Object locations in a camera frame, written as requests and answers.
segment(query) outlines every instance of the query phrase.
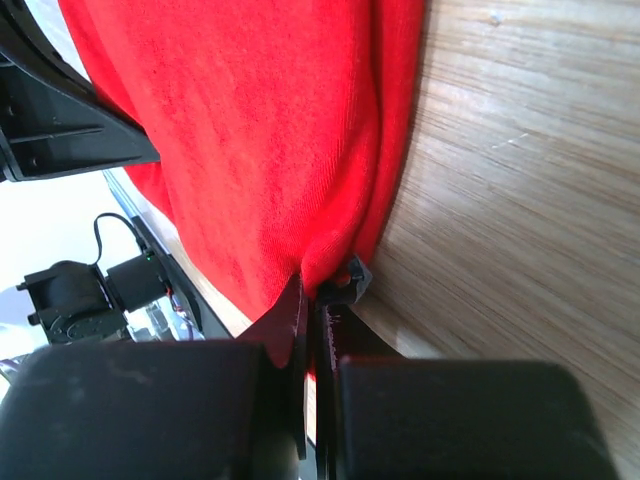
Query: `red fabric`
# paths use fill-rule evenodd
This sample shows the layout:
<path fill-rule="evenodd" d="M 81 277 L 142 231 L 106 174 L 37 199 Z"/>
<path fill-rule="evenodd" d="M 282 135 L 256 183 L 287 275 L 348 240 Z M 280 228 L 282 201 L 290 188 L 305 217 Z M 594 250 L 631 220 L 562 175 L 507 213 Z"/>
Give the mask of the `red fabric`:
<path fill-rule="evenodd" d="M 97 89 L 161 164 L 131 167 L 251 319 L 365 262 L 401 166 L 422 0 L 60 0 Z"/>

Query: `wood grain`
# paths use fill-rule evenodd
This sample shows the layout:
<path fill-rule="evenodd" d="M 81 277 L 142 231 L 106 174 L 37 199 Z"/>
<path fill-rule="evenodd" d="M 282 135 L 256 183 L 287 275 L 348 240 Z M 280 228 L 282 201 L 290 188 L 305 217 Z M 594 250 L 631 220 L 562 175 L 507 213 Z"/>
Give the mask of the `wood grain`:
<path fill-rule="evenodd" d="M 623 478 L 640 478 L 640 0 L 429 11 L 406 168 L 357 311 L 407 355 L 569 366 Z M 138 203 L 245 328 L 175 228 Z"/>

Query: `wooden surface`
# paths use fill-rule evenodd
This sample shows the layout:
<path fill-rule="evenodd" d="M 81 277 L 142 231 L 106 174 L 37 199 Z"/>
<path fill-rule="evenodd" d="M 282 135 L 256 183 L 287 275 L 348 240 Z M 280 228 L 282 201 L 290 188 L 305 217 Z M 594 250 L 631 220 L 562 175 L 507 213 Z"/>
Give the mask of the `wooden surface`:
<path fill-rule="evenodd" d="M 640 478 L 640 0 L 434 0 L 430 13 L 407 165 L 358 313 L 412 356 L 568 365 L 623 478 Z"/>

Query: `black cable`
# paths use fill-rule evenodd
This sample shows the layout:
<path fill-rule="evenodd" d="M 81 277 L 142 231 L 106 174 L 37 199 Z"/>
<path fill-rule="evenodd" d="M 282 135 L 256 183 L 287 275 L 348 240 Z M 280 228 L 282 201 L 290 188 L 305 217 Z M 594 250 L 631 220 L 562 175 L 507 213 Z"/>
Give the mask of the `black cable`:
<path fill-rule="evenodd" d="M 144 238 L 142 238 L 142 235 L 140 235 L 138 231 L 135 229 L 135 227 L 131 224 L 131 222 L 129 222 L 129 220 L 124 218 L 122 215 L 118 215 L 117 213 L 101 213 L 93 221 L 93 233 L 96 236 L 96 242 L 98 244 L 98 259 L 95 262 L 93 262 L 93 265 L 97 265 L 100 259 L 102 258 L 102 238 L 100 237 L 98 220 L 104 217 L 117 218 L 122 223 L 124 223 L 127 226 L 127 228 L 131 231 L 133 236 L 136 238 L 136 243 L 138 244 L 138 248 L 140 248 L 140 252 L 144 253 L 147 250 L 147 243 L 144 241 Z"/>

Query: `red cloth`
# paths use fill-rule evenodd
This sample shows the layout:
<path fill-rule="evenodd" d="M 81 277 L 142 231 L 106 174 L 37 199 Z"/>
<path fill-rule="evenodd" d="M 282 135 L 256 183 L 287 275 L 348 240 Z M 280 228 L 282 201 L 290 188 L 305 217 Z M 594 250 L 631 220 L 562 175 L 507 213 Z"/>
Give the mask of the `red cloth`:
<path fill-rule="evenodd" d="M 99 92 L 161 164 L 128 168 L 251 319 L 371 259 L 407 135 L 422 0 L 61 0 Z"/>

